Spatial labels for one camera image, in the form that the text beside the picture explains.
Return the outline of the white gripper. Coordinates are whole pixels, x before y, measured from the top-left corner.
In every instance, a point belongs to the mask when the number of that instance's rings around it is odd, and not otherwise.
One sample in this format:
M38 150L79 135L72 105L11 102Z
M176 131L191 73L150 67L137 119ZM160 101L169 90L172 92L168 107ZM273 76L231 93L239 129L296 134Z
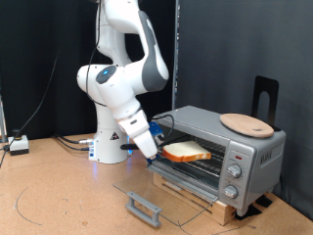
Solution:
M157 145L150 132L145 113L140 110L134 116L121 120L118 125L133 140L150 163L157 158Z

